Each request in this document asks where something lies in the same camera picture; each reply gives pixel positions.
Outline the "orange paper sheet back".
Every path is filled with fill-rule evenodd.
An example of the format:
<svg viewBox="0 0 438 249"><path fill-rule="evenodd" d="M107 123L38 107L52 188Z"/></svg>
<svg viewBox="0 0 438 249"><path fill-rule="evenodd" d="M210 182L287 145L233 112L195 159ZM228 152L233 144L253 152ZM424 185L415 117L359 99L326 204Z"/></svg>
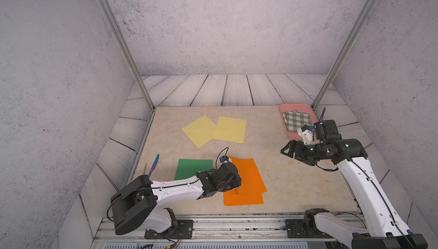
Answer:
<svg viewBox="0 0 438 249"><path fill-rule="evenodd" d="M241 186L234 189L233 192L235 191L237 195L242 196L263 194L267 192L267 188L253 158L240 159L231 157L230 159L238 169L241 178Z"/></svg>

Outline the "orange paper sheet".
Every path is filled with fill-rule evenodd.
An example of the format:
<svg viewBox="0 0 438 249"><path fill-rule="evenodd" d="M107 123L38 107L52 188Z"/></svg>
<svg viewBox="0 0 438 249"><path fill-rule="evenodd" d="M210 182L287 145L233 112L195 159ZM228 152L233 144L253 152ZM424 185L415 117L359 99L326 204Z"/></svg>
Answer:
<svg viewBox="0 0 438 249"><path fill-rule="evenodd" d="M242 196L263 194L267 192L267 188L253 158L240 159L231 157L230 159L238 169L241 178L241 186L234 189L233 192L235 191L237 195Z"/></svg>
<svg viewBox="0 0 438 249"><path fill-rule="evenodd" d="M262 194L240 194L237 189L224 193L225 206L246 206L263 204Z"/></svg>

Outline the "green paper sheet front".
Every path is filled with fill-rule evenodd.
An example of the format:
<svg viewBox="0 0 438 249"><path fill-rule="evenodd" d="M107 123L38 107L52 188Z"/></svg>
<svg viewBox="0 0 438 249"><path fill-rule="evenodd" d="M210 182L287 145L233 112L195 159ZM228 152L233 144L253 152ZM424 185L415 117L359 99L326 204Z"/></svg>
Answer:
<svg viewBox="0 0 438 249"><path fill-rule="evenodd" d="M187 179L198 172L205 172L213 168L212 160L179 159L175 180Z"/></svg>

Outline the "yellow paper sheet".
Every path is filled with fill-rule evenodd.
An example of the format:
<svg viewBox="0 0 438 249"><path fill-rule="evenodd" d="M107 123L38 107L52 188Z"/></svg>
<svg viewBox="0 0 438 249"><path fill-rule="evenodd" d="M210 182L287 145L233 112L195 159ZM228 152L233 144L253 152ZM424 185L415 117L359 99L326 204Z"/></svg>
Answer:
<svg viewBox="0 0 438 249"><path fill-rule="evenodd" d="M243 144L246 125L247 120L221 116L217 122L218 133L213 139Z"/></svg>
<svg viewBox="0 0 438 249"><path fill-rule="evenodd" d="M212 120L204 115L182 128L182 131L197 147L202 147L219 134L220 130Z"/></svg>

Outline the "orange paper sheet front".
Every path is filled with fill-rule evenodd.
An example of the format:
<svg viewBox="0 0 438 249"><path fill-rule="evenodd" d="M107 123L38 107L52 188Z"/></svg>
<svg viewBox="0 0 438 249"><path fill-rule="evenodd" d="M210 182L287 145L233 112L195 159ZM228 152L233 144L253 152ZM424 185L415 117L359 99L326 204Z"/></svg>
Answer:
<svg viewBox="0 0 438 249"><path fill-rule="evenodd" d="M246 206L263 204L262 194L240 194L237 189L224 193L225 206Z"/></svg>

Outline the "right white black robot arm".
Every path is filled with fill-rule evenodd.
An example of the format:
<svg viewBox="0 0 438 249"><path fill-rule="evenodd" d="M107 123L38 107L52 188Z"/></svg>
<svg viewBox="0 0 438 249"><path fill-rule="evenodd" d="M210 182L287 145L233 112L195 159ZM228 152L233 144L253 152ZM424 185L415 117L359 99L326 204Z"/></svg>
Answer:
<svg viewBox="0 0 438 249"><path fill-rule="evenodd" d="M309 235L325 233L350 249L426 249L422 234L413 233L376 181L371 163L357 139L332 139L316 145L290 141L281 154L310 166L331 160L348 183L365 217L356 227L324 208L306 210L302 229Z"/></svg>

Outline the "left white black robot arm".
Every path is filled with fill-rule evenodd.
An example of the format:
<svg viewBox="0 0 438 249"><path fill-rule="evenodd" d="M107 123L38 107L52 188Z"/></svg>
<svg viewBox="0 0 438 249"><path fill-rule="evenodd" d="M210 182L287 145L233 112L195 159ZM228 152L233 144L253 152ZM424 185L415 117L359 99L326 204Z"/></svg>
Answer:
<svg viewBox="0 0 438 249"><path fill-rule="evenodd" d="M134 179L110 199L116 235L128 234L144 226L158 234L177 227L176 216L165 205L198 200L227 192L241 186L236 166L225 161L218 169L197 172L194 176L169 182L152 181L142 175Z"/></svg>

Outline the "pink plastic tray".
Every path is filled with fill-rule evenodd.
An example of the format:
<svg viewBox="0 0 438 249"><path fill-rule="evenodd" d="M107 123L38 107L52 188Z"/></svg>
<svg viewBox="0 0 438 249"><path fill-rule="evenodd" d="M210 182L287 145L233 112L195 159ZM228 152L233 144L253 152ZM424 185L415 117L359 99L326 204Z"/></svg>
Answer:
<svg viewBox="0 0 438 249"><path fill-rule="evenodd" d="M281 118L283 119L286 134L291 140L301 140L298 134L302 127L311 126L317 122L317 118L308 104L281 104L279 106Z"/></svg>

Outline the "green checkered cloth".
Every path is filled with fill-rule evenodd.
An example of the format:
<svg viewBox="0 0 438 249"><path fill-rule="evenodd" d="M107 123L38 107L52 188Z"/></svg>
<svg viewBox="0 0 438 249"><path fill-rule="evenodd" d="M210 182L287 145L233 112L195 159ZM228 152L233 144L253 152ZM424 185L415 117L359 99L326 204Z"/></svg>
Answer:
<svg viewBox="0 0 438 249"><path fill-rule="evenodd" d="M310 115L297 110L282 112L282 116L287 131L297 132L303 125L313 124Z"/></svg>

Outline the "iridescent blue knife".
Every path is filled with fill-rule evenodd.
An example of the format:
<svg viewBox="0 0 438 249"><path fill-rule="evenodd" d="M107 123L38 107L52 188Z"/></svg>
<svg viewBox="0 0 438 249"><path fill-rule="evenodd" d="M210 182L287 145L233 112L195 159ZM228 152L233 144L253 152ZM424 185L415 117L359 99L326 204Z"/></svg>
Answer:
<svg viewBox="0 0 438 249"><path fill-rule="evenodd" d="M154 172L155 168L157 167L157 164L158 164L158 162L159 162L159 158L160 158L160 155L158 154L158 155L156 156L155 160L154 160L154 163L152 164L152 166L151 166L151 168L150 168L150 170L149 170L149 173L148 173L148 176L149 176L149 177L151 177L151 174Z"/></svg>

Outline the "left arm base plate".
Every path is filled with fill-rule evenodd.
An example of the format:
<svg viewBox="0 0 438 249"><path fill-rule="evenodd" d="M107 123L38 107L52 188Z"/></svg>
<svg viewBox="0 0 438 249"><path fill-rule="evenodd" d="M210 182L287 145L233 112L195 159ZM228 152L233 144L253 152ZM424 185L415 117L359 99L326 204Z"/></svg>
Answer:
<svg viewBox="0 0 438 249"><path fill-rule="evenodd" d="M193 235L193 220L177 220L176 226L171 226L163 233L157 233L153 230L146 229L144 238L150 239L165 239L165 240L188 240L192 239Z"/></svg>

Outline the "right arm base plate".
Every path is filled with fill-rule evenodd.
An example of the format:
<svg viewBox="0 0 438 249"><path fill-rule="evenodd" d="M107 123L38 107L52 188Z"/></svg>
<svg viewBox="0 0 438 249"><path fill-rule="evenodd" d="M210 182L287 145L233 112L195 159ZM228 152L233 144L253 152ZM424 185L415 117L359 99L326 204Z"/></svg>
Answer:
<svg viewBox="0 0 438 249"><path fill-rule="evenodd" d="M286 219L284 230L289 239L333 239L332 236L319 230L307 230L303 219Z"/></svg>

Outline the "right aluminium frame post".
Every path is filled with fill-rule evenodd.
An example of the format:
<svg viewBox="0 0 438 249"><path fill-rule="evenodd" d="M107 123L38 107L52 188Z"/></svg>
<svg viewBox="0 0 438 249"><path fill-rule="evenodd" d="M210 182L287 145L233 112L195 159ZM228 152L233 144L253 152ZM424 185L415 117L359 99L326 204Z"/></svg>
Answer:
<svg viewBox="0 0 438 249"><path fill-rule="evenodd" d="M334 81L336 75L341 69L345 59L348 56L349 51L353 47L357 37L360 34L360 30L365 25L369 15L371 14L375 4L378 0L366 0L362 9L360 10L352 29L350 30L346 40L344 41L342 48L340 49L338 55L336 56L328 74L322 84L320 91L317 94L317 97L312 104L312 108L316 110L316 108L322 104L322 100L324 99L327 91L329 90L330 84Z"/></svg>

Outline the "aluminium frame post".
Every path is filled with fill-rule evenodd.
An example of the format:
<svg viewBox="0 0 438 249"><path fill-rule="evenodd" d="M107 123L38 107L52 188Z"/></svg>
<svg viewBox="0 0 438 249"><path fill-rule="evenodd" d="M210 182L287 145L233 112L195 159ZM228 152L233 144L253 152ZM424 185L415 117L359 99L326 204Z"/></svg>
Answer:
<svg viewBox="0 0 438 249"><path fill-rule="evenodd" d="M322 104L322 100L324 99L327 91L329 90L330 84L334 81L336 75L341 69L345 59L348 56L349 51L353 47L357 37L360 34L360 30L365 25L369 15L371 14L375 4L378 0L366 0L362 9L360 10L352 29L350 30L346 40L344 41L342 48L340 49L338 55L336 56L328 74L322 84L320 91L317 94L317 97L312 104L312 108L316 110L316 108Z"/></svg>
<svg viewBox="0 0 438 249"><path fill-rule="evenodd" d="M108 0L97 0L99 7L103 13L104 18L106 19L106 22L108 23L111 32L115 38L115 41L119 47L119 49L122 52L122 55L127 63L128 68L130 69L133 78L135 79L135 82L137 86L139 87L139 90L141 92L141 95L145 99L149 109L154 112L155 111L155 105L152 102L147 88L144 85L143 79L140 76L140 72L135 64L135 61L131 55L131 52L128 48L128 45L123 37L122 31L120 30L116 18L112 12L112 9L108 3Z"/></svg>

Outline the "left aluminium frame post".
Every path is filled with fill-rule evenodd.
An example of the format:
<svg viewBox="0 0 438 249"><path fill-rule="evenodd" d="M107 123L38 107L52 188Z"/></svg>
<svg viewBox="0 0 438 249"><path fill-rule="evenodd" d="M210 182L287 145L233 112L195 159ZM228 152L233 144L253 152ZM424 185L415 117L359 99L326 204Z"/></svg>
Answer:
<svg viewBox="0 0 438 249"><path fill-rule="evenodd" d="M145 99L149 109L154 112L155 111L155 105L152 102L147 88L144 85L143 79L140 76L140 72L135 64L135 61L131 55L131 52L128 48L128 45L123 37L122 31L120 30L116 18L112 12L112 9L108 3L108 0L97 0L99 7L103 13L104 18L106 19L106 22L108 23L111 32L115 38L115 41L119 47L119 49L122 52L122 55L127 63L128 68L130 69L133 78L135 79L135 82L137 86L139 87L139 90L141 92L141 95Z"/></svg>

